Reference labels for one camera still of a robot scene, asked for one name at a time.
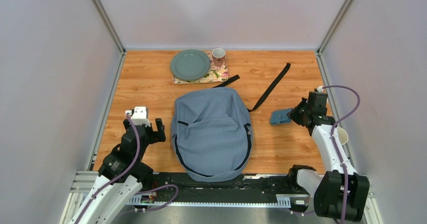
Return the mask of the blue-grey backpack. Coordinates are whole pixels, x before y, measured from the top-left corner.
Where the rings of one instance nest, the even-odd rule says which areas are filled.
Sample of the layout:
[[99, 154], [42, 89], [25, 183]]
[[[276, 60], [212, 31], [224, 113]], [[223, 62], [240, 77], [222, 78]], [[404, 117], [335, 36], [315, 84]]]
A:
[[175, 100], [171, 144], [190, 178], [224, 182], [242, 173], [253, 147], [250, 112], [261, 106], [290, 67], [287, 63], [251, 109], [228, 86], [240, 78], [238, 75]]

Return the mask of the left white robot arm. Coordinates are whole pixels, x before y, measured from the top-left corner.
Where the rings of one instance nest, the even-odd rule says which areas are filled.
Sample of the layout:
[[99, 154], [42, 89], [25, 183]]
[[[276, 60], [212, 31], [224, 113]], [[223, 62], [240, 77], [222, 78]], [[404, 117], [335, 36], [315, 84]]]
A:
[[104, 158], [88, 196], [70, 223], [112, 223], [132, 196], [153, 187], [154, 170], [142, 158], [149, 145], [166, 141], [162, 120], [155, 119], [155, 124], [157, 130], [148, 119], [124, 120], [120, 143]]

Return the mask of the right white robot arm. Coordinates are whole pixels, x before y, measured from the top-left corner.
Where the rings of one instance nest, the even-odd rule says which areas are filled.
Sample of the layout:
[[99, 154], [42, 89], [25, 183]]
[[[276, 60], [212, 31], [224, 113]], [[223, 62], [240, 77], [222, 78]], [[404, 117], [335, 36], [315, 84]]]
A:
[[335, 119], [327, 115], [327, 98], [327, 93], [311, 91], [288, 113], [293, 122], [307, 128], [326, 172], [320, 176], [312, 167], [293, 165], [287, 186], [293, 193], [307, 191], [317, 216], [338, 223], [359, 222], [364, 214], [370, 183], [366, 176], [358, 174], [346, 156]]

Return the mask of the teal wallet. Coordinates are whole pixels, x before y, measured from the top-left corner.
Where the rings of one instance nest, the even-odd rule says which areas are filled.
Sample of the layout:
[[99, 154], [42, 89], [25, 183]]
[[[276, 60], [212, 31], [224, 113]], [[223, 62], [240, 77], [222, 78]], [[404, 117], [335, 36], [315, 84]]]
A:
[[288, 114], [292, 111], [292, 108], [276, 110], [271, 113], [269, 123], [270, 125], [281, 125], [291, 122], [291, 118]]

